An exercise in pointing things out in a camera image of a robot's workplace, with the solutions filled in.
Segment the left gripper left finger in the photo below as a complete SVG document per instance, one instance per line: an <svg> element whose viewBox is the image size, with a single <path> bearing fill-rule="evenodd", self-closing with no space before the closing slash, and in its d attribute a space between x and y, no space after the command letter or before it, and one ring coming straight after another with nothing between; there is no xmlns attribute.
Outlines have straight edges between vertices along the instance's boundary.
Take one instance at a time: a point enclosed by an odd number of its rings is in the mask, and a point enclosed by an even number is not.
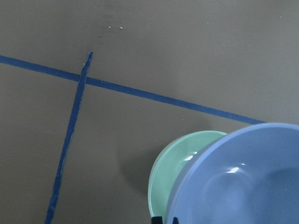
<svg viewBox="0 0 299 224"><path fill-rule="evenodd" d="M152 217L151 218L151 224L163 224L163 218L161 216Z"/></svg>

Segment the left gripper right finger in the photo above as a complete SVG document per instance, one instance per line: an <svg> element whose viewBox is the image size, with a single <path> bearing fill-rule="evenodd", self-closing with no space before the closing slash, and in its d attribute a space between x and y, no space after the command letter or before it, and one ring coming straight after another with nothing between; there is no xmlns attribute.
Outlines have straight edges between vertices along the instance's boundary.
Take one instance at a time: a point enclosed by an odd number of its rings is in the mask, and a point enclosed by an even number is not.
<svg viewBox="0 0 299 224"><path fill-rule="evenodd" d="M178 218L177 218L177 217L174 217L174 218L173 218L173 222L172 222L172 224L179 224L179 221L178 221Z"/></svg>

